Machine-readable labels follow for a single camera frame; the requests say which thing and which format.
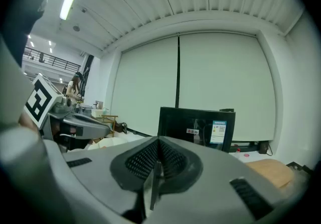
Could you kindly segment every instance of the table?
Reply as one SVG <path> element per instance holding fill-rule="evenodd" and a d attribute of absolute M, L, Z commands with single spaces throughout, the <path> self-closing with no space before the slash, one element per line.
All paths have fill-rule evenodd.
<path fill-rule="evenodd" d="M 116 118 L 118 117 L 117 115 L 102 115 L 101 118 L 95 118 L 93 116 L 91 117 L 104 124 L 112 123 L 112 131 L 110 132 L 110 134 L 112 134 L 112 137 L 114 137 L 115 123 L 116 123 Z"/>

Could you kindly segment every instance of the computer monitor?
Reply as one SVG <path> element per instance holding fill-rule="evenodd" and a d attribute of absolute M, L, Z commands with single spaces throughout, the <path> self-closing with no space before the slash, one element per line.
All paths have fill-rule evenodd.
<path fill-rule="evenodd" d="M 158 136 L 229 152 L 234 123 L 235 112 L 161 107 Z"/>

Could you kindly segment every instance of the box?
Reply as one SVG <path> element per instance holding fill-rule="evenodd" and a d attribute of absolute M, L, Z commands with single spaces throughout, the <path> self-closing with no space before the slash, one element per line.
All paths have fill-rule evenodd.
<path fill-rule="evenodd" d="M 92 109 L 91 115 L 95 118 L 101 118 L 102 115 L 102 109 Z"/>
<path fill-rule="evenodd" d="M 38 74 L 32 84 L 35 89 L 32 91 L 24 110 L 40 129 L 48 111 L 55 103 L 61 102 L 64 96 L 48 78 Z"/>

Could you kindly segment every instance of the black vent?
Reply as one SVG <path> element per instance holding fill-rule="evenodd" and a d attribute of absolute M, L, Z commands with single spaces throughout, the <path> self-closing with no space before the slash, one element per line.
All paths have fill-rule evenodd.
<path fill-rule="evenodd" d="M 230 181 L 237 194 L 246 204 L 256 220 L 270 213 L 273 208 L 259 195 L 254 188 L 243 178 Z"/>
<path fill-rule="evenodd" d="M 127 169 L 136 177 L 146 180 L 158 159 L 157 149 L 158 140 L 128 158 L 125 162 Z"/>
<path fill-rule="evenodd" d="M 178 152 L 173 150 L 172 147 L 159 140 L 160 150 L 159 150 L 159 159 L 163 165 L 164 178 L 170 179 L 180 174 L 186 167 L 187 158 Z"/>
<path fill-rule="evenodd" d="M 140 191 L 157 161 L 162 164 L 165 179 L 159 194 L 187 190 L 203 170 L 200 158 L 193 152 L 164 137 L 153 137 L 115 157 L 110 172 L 121 188 Z"/>
<path fill-rule="evenodd" d="M 72 167 L 77 167 L 77 166 L 86 164 L 88 162 L 92 162 L 92 160 L 90 160 L 89 158 L 82 158 L 74 161 L 69 161 L 67 162 L 67 165 L 69 166 L 69 168 L 72 168 Z"/>

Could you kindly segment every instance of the wooden table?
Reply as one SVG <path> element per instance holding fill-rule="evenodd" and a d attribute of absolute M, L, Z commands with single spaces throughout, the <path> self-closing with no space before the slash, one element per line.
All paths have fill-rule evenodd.
<path fill-rule="evenodd" d="M 112 137 L 114 137 L 115 123 L 116 123 L 116 118 L 118 117 L 117 115 L 102 115 L 101 118 L 95 118 L 93 116 L 91 117 L 104 124 L 112 123 L 112 131 L 110 131 L 110 134 L 112 134 Z"/>
<path fill-rule="evenodd" d="M 246 165 L 268 179 L 277 188 L 285 186 L 294 178 L 294 172 L 277 160 L 264 159 L 248 162 Z"/>

